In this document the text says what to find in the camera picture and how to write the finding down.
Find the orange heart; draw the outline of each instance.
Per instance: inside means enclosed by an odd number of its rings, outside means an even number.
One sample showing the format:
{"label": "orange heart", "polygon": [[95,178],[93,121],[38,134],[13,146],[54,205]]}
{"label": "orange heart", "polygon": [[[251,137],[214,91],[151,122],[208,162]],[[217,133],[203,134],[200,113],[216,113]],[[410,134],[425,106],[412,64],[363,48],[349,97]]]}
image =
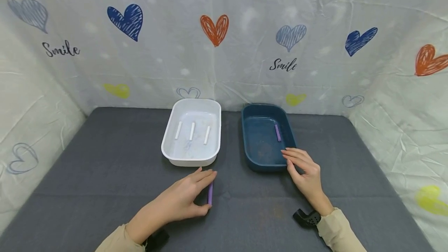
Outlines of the orange heart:
{"label": "orange heart", "polygon": [[229,17],[226,14],[220,16],[216,22],[216,27],[209,16],[202,15],[200,21],[202,29],[208,39],[210,39],[215,47],[218,47],[219,44],[223,42],[224,37],[227,34],[227,29],[229,28]]}
{"label": "orange heart", "polygon": [[415,59],[415,75],[428,76],[448,67],[448,54],[434,58],[436,49],[433,45],[424,45]]}

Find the purple stick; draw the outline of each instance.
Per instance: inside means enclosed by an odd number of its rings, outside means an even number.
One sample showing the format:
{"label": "purple stick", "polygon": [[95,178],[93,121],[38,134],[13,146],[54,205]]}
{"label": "purple stick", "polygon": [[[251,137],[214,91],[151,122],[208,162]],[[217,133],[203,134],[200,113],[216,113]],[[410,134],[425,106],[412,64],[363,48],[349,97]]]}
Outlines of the purple stick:
{"label": "purple stick", "polygon": [[281,142],[279,127],[275,125],[275,133],[277,134],[277,141]]}
{"label": "purple stick", "polygon": [[213,195],[213,182],[208,187],[208,201],[207,201],[207,203],[210,204],[210,205],[212,205],[212,195]]}

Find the white peg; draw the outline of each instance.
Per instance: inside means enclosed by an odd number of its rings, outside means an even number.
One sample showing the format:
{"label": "white peg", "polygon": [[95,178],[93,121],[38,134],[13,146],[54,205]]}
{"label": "white peg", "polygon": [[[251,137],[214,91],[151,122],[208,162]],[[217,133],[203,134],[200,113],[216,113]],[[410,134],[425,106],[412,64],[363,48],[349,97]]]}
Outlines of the white peg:
{"label": "white peg", "polygon": [[210,135],[210,126],[207,127],[207,132],[205,134],[204,145],[207,145],[208,136]]}
{"label": "white peg", "polygon": [[190,141],[193,140],[194,126],[195,126],[195,123],[192,122],[192,123],[191,123],[191,131],[190,131]]}
{"label": "white peg", "polygon": [[177,140],[179,138],[179,133],[180,133],[181,127],[182,127],[182,122],[179,121],[179,124],[177,125],[176,137],[174,137],[174,140]]}

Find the black wrist device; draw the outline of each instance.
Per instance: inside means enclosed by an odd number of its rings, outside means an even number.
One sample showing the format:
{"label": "black wrist device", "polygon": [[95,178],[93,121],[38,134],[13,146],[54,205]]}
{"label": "black wrist device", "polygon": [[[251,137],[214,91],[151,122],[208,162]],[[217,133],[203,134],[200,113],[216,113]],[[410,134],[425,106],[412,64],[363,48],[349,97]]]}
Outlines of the black wrist device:
{"label": "black wrist device", "polygon": [[299,209],[294,213],[292,217],[297,223],[299,223],[299,225],[306,228],[316,226],[321,219],[320,214],[316,210],[307,215],[305,214],[305,212]]}
{"label": "black wrist device", "polygon": [[143,243],[143,246],[145,246],[145,252],[154,251],[164,246],[165,243],[167,243],[168,238],[169,235],[163,228],[158,229]]}

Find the hand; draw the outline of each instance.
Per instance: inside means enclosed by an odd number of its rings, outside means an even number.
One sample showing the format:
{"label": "hand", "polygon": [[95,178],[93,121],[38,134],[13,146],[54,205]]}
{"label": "hand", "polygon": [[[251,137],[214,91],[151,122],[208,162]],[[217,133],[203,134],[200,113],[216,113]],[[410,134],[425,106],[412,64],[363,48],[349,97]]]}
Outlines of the hand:
{"label": "hand", "polygon": [[216,178],[216,171],[194,173],[175,182],[156,199],[145,205],[126,225],[129,237],[142,244],[150,235],[169,222],[205,216],[211,205],[196,205],[194,199]]}
{"label": "hand", "polygon": [[208,204],[198,206],[193,202],[198,194],[216,178],[216,171],[201,170],[202,167],[175,182],[154,199],[154,203],[163,211],[167,222],[205,216],[212,207]]}
{"label": "hand", "polygon": [[[321,216],[327,216],[333,212],[334,207],[322,190],[320,166],[304,150],[286,148],[286,150],[281,150],[281,152],[283,157],[286,158],[288,172],[294,184],[303,193],[313,208]],[[300,175],[294,165],[303,169],[304,174]]]}

